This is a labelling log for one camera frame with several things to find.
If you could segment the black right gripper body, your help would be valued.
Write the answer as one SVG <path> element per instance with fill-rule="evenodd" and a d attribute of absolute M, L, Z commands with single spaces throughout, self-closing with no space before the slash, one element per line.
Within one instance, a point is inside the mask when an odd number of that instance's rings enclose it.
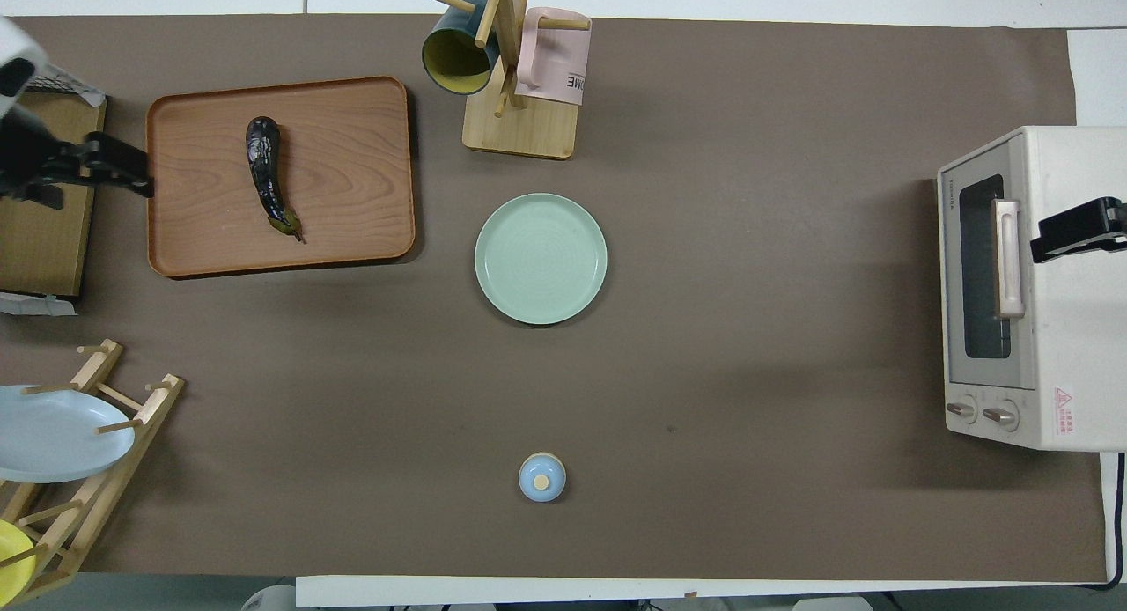
<path fill-rule="evenodd" d="M 1113 197 L 1094 200 L 1092 214 L 1092 243 L 1124 245 L 1126 242 L 1126 209 L 1122 201 Z"/>

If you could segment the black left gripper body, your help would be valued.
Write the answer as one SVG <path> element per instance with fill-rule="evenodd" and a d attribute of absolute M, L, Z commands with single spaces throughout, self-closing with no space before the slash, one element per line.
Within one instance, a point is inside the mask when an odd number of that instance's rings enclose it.
<path fill-rule="evenodd" d="M 53 138 L 43 121 L 27 109 L 5 114 L 1 129 L 1 196 L 23 200 L 28 183 L 87 186 L 69 143 Z"/>

